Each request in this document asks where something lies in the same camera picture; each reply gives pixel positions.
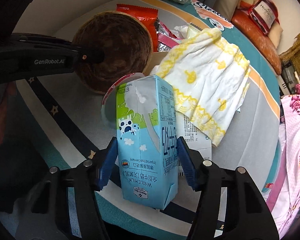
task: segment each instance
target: milk carton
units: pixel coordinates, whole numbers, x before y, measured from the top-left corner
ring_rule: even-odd
[[[172,86],[155,75],[120,85],[116,115],[124,199],[164,209],[178,191]]]

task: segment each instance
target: nutrition label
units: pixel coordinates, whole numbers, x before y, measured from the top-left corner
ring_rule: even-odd
[[[186,142],[193,142],[198,140],[198,129],[189,121],[189,118],[183,116],[184,139]]]

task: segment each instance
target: label sticker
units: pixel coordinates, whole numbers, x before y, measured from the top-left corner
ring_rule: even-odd
[[[141,187],[133,187],[133,193],[139,198],[148,198],[148,191],[144,190]]]

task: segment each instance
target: blue gripper pad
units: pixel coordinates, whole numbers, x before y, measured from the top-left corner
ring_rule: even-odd
[[[180,137],[177,139],[177,145],[178,157],[181,162],[183,172],[185,173],[187,183],[193,190],[195,190],[199,186],[196,179],[196,171],[189,157],[186,146],[183,144]]]
[[[113,138],[110,141],[106,150],[107,150],[107,155],[100,168],[100,178],[98,182],[100,190],[102,190],[103,187],[105,187],[108,184],[112,172],[112,168],[115,165],[115,160],[117,159],[118,156],[117,138]]]

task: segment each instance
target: orange pillow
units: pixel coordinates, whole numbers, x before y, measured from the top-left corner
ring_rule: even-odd
[[[277,53],[277,49],[268,38],[264,36],[260,29],[253,23],[253,21],[243,11],[236,9],[232,16],[231,22],[236,26],[252,44],[260,51],[266,60],[273,67],[275,72],[281,74],[281,60]]]

